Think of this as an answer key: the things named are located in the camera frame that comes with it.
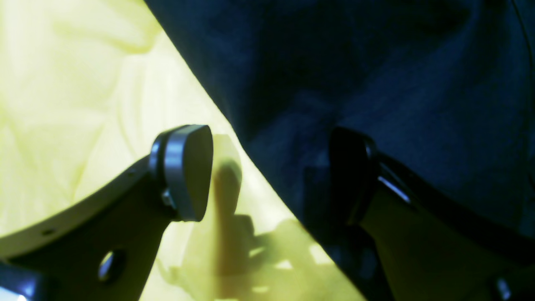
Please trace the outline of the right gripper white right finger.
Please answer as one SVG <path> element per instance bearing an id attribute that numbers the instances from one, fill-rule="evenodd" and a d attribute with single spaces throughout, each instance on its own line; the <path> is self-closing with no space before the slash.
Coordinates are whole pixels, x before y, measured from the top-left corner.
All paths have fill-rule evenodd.
<path id="1" fill-rule="evenodd" d="M 332 214 L 372 238 L 396 301 L 533 301 L 534 239 L 450 200 L 367 135 L 329 137 Z"/>

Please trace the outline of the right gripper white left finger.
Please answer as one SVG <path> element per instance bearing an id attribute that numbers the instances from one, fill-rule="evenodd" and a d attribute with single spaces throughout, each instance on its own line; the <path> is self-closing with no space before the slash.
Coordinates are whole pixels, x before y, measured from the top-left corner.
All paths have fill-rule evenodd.
<path id="1" fill-rule="evenodd" d="M 2 237 L 2 301 L 139 300 L 168 225 L 203 219 L 212 162 L 207 125 L 172 128 L 92 195 Z"/>

